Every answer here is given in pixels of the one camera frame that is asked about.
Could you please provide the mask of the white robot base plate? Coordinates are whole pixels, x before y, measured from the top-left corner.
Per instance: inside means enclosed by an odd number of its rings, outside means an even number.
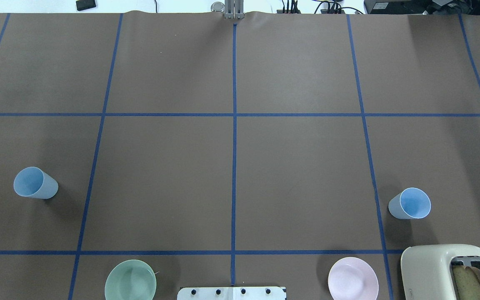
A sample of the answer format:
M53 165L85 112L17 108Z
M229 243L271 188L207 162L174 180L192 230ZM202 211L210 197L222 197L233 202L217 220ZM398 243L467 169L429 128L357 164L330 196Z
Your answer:
M177 300L286 300L286 288L278 286L251 287L185 287Z

